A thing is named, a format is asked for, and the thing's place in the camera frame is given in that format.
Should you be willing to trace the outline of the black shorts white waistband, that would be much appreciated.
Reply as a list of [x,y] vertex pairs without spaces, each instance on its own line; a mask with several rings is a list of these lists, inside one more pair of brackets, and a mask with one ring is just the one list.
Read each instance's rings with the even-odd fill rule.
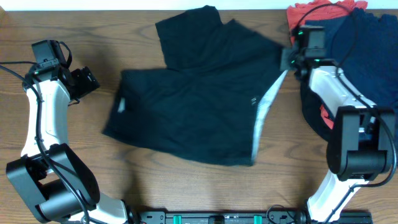
[[104,134],[136,147],[250,166],[277,93],[282,46],[213,6],[156,23],[166,67],[123,70]]

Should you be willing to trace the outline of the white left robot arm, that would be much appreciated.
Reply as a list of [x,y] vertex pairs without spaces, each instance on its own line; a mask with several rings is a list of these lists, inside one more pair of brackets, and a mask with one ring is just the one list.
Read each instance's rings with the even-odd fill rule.
[[122,200],[99,190],[92,171],[68,145],[67,109],[99,87],[88,67],[36,63],[21,78],[29,99],[29,127],[19,159],[6,175],[41,223],[133,223]]

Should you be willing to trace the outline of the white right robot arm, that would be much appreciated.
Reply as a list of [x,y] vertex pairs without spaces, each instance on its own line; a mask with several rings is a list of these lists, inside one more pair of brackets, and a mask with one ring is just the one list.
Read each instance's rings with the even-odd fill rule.
[[326,149],[328,172],[305,209],[295,214],[295,222],[337,222],[359,189],[381,187],[393,178],[394,112],[360,94],[323,49],[283,49],[280,68],[295,71],[334,117]]

